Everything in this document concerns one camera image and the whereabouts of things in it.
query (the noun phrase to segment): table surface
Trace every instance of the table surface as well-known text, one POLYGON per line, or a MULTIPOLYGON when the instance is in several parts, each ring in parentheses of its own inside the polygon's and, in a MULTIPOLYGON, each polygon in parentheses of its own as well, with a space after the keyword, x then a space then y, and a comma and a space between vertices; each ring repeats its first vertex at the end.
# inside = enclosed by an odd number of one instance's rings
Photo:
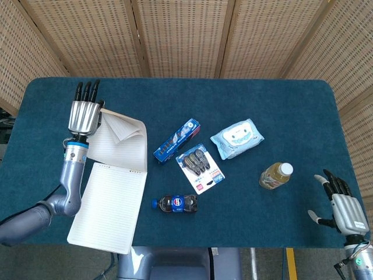
MULTIPOLYGON (((29 84, 0 167, 0 219, 33 205, 58 185, 75 87, 89 80, 42 78, 29 84)), ((343 246, 343 236, 316 225, 307 214, 313 209, 331 218, 330 202, 313 179, 323 168, 344 178, 361 202, 334 95, 324 81, 102 79, 98 98, 147 128, 148 177, 134 246, 343 246), (198 196, 195 214, 154 210, 153 198, 194 193, 175 159, 162 166, 152 155, 191 117, 201 130, 181 151, 203 143, 226 179, 198 196), (221 160, 210 136, 247 118, 265 140, 221 160), (270 191, 259 186, 258 178, 274 162, 291 163, 294 174, 270 191)), ((82 191, 92 165, 88 160, 82 191)), ((54 217, 29 242, 66 243, 71 223, 72 218, 54 217)))

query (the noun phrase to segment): robotic hand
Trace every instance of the robotic hand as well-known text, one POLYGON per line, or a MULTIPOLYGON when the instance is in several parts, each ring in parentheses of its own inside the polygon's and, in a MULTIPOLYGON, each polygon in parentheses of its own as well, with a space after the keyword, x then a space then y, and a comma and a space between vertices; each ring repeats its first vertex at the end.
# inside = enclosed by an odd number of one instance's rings
POLYGON ((80 185, 87 159, 87 137, 100 126, 100 109, 104 102, 95 103, 100 80, 96 80, 90 93, 91 82, 87 82, 83 96, 80 82, 71 106, 69 130, 71 138, 64 140, 65 156, 60 185, 35 206, 11 215, 0 222, 0 243, 6 246, 18 244, 31 235, 47 228, 54 215, 74 216, 80 209, 80 185), (54 194, 63 186, 66 194, 54 194))
POLYGON ((363 209, 359 201, 352 196, 345 181, 326 169, 324 173, 328 179, 320 175, 314 177, 323 185, 332 204, 332 219, 320 218, 312 210, 308 210, 308 214, 315 223, 336 228, 346 237, 344 249, 347 258, 334 266, 341 279, 346 280, 341 267, 350 263, 356 280, 373 280, 373 247, 364 239, 365 234, 369 232, 369 226, 363 209))

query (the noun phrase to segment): yellow tape line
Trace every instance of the yellow tape line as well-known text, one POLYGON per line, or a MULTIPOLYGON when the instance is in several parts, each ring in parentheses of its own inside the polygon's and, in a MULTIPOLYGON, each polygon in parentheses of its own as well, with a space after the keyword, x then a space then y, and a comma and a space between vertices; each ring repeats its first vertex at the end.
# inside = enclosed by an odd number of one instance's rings
POLYGON ((297 280, 297 269, 295 268, 294 249, 286 248, 287 267, 289 269, 289 280, 297 280))

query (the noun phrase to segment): blue toothpaste box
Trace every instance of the blue toothpaste box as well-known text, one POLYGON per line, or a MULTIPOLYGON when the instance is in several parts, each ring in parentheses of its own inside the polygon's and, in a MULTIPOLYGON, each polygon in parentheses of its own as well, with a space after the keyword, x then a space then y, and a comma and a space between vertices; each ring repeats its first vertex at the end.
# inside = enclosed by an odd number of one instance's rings
POLYGON ((200 130, 199 122, 194 118, 187 121, 182 127, 173 133, 168 140, 166 140, 153 153, 160 163, 168 161, 185 143, 193 138, 200 130))

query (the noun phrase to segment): notebook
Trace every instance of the notebook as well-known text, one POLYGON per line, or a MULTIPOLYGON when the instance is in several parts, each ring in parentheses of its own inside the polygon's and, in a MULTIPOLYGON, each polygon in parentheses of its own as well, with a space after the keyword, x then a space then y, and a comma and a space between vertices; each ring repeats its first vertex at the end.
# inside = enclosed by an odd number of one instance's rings
POLYGON ((70 244, 128 254, 147 175, 144 123, 101 109, 101 126, 88 139, 96 160, 68 235, 70 244))

